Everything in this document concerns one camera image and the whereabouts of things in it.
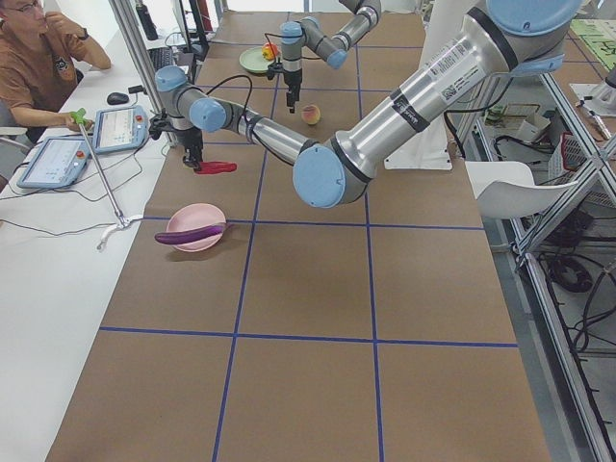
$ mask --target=peach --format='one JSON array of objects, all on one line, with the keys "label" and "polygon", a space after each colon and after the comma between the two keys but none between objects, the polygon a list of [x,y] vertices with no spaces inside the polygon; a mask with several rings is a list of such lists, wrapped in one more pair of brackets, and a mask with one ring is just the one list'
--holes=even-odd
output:
[{"label": "peach", "polygon": [[301,108],[301,119],[308,125],[317,125],[321,120],[321,110],[316,104],[308,104]]},{"label": "peach", "polygon": [[261,47],[261,54],[264,59],[273,61],[273,59],[278,55],[278,47],[273,43],[264,43]]}]

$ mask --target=brown t-shirt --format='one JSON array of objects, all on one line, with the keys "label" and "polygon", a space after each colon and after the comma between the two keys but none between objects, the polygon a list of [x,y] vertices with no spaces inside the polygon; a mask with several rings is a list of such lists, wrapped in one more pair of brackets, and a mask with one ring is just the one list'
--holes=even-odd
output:
[{"label": "brown t-shirt", "polygon": [[44,53],[27,48],[8,24],[0,27],[0,99],[10,108],[57,112],[77,87],[72,58],[82,61],[86,47],[73,35],[50,28],[42,35]]}]

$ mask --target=wristwatch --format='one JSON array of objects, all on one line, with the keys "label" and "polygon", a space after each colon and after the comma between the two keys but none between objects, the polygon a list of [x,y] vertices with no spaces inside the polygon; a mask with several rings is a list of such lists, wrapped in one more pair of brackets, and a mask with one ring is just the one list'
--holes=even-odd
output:
[{"label": "wristwatch", "polygon": [[87,40],[90,38],[90,34],[88,34],[88,29],[84,27],[84,34],[82,36],[77,36],[79,40]]}]

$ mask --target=keyboard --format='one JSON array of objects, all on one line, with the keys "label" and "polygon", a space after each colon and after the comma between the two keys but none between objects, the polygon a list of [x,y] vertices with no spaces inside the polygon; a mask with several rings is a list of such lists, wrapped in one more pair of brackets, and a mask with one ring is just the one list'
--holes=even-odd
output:
[{"label": "keyboard", "polygon": [[173,51],[167,46],[161,48],[150,48],[147,52],[150,55],[150,60],[152,60],[155,71],[165,67],[166,65],[175,65],[175,61],[173,60]]}]

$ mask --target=blue joint cap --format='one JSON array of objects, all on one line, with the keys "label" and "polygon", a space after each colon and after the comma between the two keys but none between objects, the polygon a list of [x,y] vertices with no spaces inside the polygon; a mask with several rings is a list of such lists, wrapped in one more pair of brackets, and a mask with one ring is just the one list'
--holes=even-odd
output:
[{"label": "blue joint cap", "polygon": [[284,22],[280,26],[280,35],[282,36],[280,41],[282,41],[285,45],[293,45],[296,41],[303,37],[303,33],[304,32],[301,29],[301,25],[298,22]]},{"label": "blue joint cap", "polygon": [[488,15],[514,36],[540,36],[567,24],[581,0],[487,0]]},{"label": "blue joint cap", "polygon": [[304,17],[304,19],[308,19],[309,21],[314,22],[314,23],[315,23],[315,25],[317,26],[317,28],[318,28],[318,29],[320,29],[320,28],[321,28],[321,24],[319,23],[319,20],[318,20],[318,19],[316,19],[314,16],[306,16],[306,17]]},{"label": "blue joint cap", "polygon": [[189,119],[195,127],[212,133],[224,126],[227,112],[216,100],[203,97],[191,104]]},{"label": "blue joint cap", "polygon": [[177,65],[166,65],[156,71],[154,76],[158,91],[171,91],[188,82],[188,77]]},{"label": "blue joint cap", "polygon": [[334,69],[340,69],[347,60],[347,55],[345,50],[336,50],[327,58],[327,64]]},{"label": "blue joint cap", "polygon": [[547,72],[554,72],[562,66],[565,55],[558,55],[545,60],[527,61],[518,64],[509,75],[511,77],[521,77],[523,75],[539,75]]},{"label": "blue joint cap", "polygon": [[345,168],[331,149],[317,144],[297,157],[293,185],[308,205],[328,209],[339,204],[345,194]]}]

